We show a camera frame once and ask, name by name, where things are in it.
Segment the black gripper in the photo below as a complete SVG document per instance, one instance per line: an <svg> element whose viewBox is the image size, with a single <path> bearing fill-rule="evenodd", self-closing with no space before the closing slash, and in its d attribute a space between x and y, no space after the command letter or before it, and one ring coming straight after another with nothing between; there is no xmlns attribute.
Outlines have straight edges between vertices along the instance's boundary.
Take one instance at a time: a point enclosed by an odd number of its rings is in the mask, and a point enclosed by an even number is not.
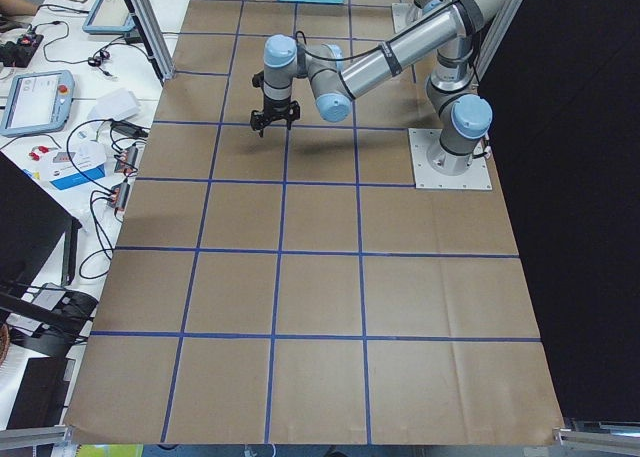
<svg viewBox="0 0 640 457"><path fill-rule="evenodd" d="M284 120L286 128L291 129L293 123L301 117L300 105L291 98L274 100L268 96L263 98L263 110L252 110L250 115L251 129L258 133L259 137L264 136L265 125L270 125L274 121Z"/></svg>

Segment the person forearm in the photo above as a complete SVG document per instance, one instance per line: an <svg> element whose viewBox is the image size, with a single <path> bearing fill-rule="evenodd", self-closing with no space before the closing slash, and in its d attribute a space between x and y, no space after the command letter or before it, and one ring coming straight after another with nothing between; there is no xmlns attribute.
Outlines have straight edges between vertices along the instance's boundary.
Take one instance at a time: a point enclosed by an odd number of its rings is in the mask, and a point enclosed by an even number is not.
<svg viewBox="0 0 640 457"><path fill-rule="evenodd" d="M38 6L29 0L0 0L2 16L34 16Z"/></svg>

